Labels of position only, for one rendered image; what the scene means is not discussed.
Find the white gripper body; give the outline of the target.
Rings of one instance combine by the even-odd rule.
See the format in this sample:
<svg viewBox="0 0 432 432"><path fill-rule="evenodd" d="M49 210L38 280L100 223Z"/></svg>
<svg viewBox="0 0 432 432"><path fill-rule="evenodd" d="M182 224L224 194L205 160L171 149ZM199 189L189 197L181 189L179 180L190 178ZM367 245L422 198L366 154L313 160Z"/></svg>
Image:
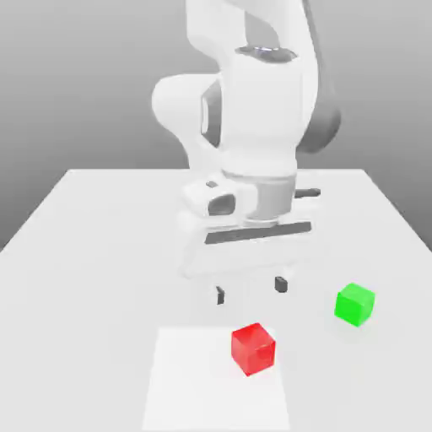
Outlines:
<svg viewBox="0 0 432 432"><path fill-rule="evenodd" d="M190 212L178 215L179 271L187 278L288 265L311 250L312 222L288 219L267 227L240 227L231 217L210 226Z"/></svg>

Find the small red cube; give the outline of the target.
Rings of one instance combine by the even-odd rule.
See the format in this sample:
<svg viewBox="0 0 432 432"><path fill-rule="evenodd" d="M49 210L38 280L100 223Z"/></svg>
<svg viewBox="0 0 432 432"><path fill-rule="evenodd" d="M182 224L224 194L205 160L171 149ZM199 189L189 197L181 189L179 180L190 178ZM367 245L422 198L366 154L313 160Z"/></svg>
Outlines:
<svg viewBox="0 0 432 432"><path fill-rule="evenodd" d="M276 341L258 322L231 333L231 357L246 376L274 365Z"/></svg>

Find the small green cube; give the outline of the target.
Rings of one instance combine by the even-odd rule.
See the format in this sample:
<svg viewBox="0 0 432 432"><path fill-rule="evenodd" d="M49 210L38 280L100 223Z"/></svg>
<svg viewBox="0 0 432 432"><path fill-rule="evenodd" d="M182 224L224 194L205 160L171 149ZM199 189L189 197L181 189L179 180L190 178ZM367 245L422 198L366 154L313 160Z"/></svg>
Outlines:
<svg viewBox="0 0 432 432"><path fill-rule="evenodd" d="M375 304L375 293L356 283L349 283L337 293L334 315L360 327L369 318Z"/></svg>

